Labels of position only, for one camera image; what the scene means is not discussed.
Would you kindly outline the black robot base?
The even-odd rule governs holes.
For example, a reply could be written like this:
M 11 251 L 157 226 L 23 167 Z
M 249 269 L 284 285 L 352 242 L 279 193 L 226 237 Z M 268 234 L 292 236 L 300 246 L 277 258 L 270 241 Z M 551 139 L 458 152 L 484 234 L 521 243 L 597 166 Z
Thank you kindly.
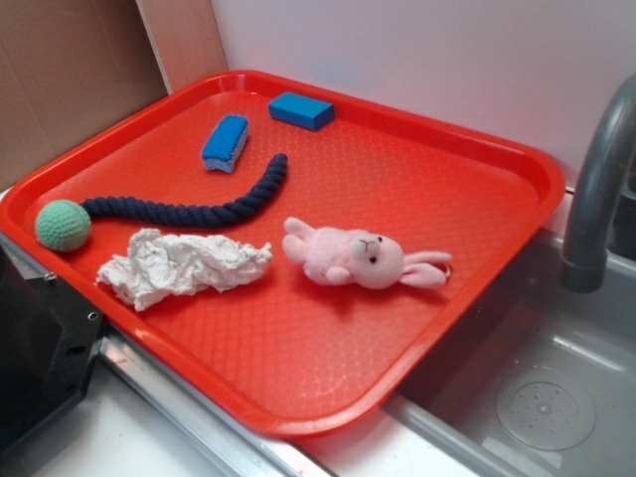
M 27 278 L 1 248 L 1 459 L 86 396 L 103 313 L 61 277 Z

